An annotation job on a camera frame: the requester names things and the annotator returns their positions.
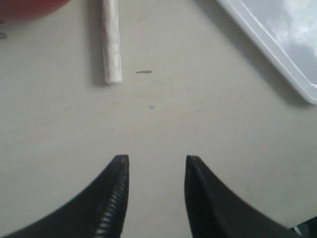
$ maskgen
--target tabletop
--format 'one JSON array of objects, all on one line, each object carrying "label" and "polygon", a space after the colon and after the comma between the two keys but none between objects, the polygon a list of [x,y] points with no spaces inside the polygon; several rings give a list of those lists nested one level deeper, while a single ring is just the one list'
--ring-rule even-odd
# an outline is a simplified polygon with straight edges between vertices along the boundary
[{"label": "tabletop", "polygon": [[97,1],[1,26],[0,236],[63,205],[116,154],[131,164],[123,237],[191,237],[187,154],[286,226],[317,215],[317,107],[222,8],[134,0],[119,10],[123,82],[111,87]]}]

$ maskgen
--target white cylindrical object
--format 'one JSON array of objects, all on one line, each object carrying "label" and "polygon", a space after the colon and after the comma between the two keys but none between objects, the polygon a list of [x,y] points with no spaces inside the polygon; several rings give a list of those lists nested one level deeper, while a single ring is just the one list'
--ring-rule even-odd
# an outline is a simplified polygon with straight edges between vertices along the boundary
[{"label": "white cylindrical object", "polygon": [[122,81],[118,0],[102,0],[105,82]]}]

